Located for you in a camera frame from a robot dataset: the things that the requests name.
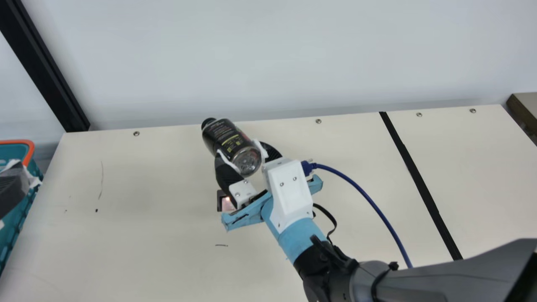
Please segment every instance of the white wall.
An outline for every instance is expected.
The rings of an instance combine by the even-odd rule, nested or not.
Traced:
[[[0,140],[32,140],[34,158],[46,170],[63,133],[58,119],[0,34]]]
[[[501,103],[537,90],[535,0],[23,2],[97,128]]]

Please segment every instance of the black can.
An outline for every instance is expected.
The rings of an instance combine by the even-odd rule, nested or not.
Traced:
[[[216,156],[222,154],[239,169],[243,177],[254,174],[261,166],[261,152],[235,124],[228,119],[208,118],[201,124],[205,145]]]

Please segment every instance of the basket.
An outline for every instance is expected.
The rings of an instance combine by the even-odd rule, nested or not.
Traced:
[[[33,160],[34,143],[29,140],[0,141],[0,170],[12,159],[18,159],[28,171],[43,180],[43,174]],[[0,229],[0,274],[5,268],[11,250],[17,241],[24,220],[30,211],[39,187],[30,189],[26,197],[2,218],[4,227]]]

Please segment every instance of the black stripe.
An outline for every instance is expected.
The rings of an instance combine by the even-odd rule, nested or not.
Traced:
[[[65,131],[87,131],[90,122],[21,0],[0,0],[0,31]]]
[[[403,158],[404,163],[407,165],[408,171],[410,172],[410,175],[412,176],[412,179],[414,180],[414,183],[416,184],[416,188],[418,189],[419,194],[421,195],[423,199],[423,203],[427,207],[427,210],[429,211],[429,215],[431,216],[434,222],[434,225],[436,225],[438,233],[440,233],[440,236],[442,237],[444,244],[447,247],[447,250],[451,254],[451,257],[453,258],[453,260],[461,260],[462,259],[461,252],[457,248],[457,245],[455,244],[455,241],[453,241],[453,238],[451,237],[446,227],[446,224],[442,220],[442,216],[440,216],[440,212],[438,211],[438,208],[436,204],[434,203],[433,197],[431,196],[429,189],[427,189],[427,185],[425,185],[425,181],[423,180],[421,174],[419,173],[419,170],[416,167],[416,164],[412,160],[410,153],[408,153],[408,150],[403,144],[403,141],[397,134],[394,124],[391,123],[391,120],[388,117],[388,114],[386,112],[379,112],[379,113],[380,113],[380,117],[384,121],[384,124],[386,125],[386,129],[391,135],[391,139],[393,139],[395,146],[397,147],[397,150],[399,150],[399,154]]]

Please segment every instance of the wooden board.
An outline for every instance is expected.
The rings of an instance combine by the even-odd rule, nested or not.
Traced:
[[[388,114],[462,256],[537,237],[537,147],[507,112],[417,112]]]
[[[451,260],[378,113],[239,125],[286,157],[355,179],[414,265]],[[335,244],[359,261],[404,267],[369,204],[341,179],[318,175],[325,182],[314,201],[338,221]],[[216,189],[199,125],[65,134],[0,279],[0,300],[305,301],[264,224],[226,233]],[[321,214],[315,221],[331,229]]]

